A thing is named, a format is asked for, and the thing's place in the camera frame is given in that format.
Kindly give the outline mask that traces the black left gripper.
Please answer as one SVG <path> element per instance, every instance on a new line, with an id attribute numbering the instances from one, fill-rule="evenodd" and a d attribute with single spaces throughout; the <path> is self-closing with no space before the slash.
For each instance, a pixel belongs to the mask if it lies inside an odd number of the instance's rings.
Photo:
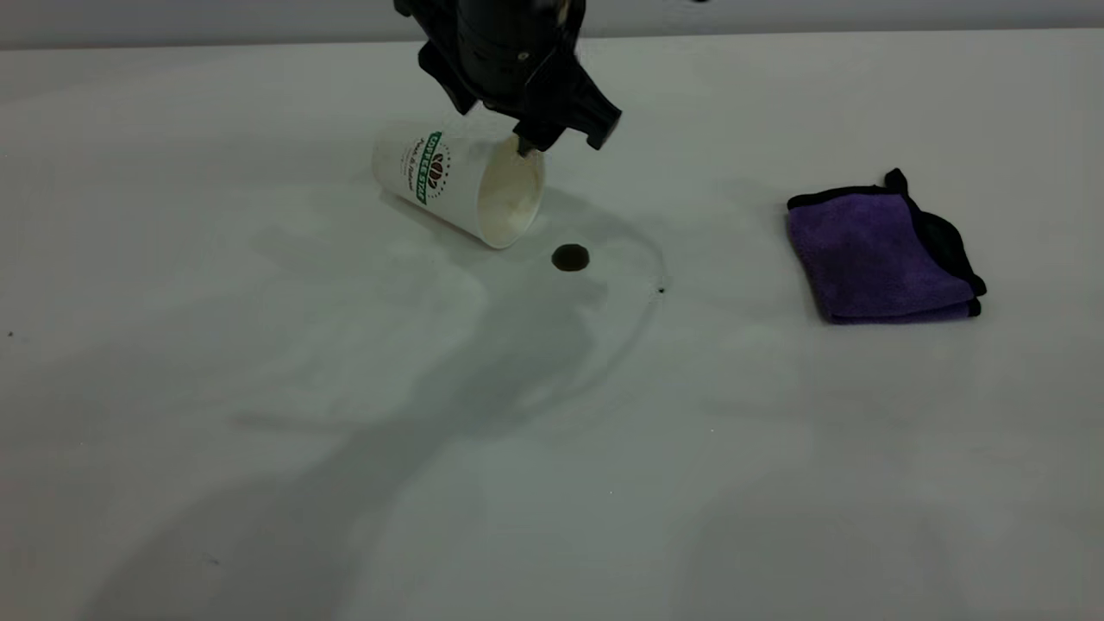
<path id="1" fill-rule="evenodd" d="M 544 152 L 564 131 L 599 150 L 618 126 L 612 105 L 580 63 L 584 1 L 397 1 L 427 36 L 418 65 L 455 109 L 516 119 L 517 154 Z"/>

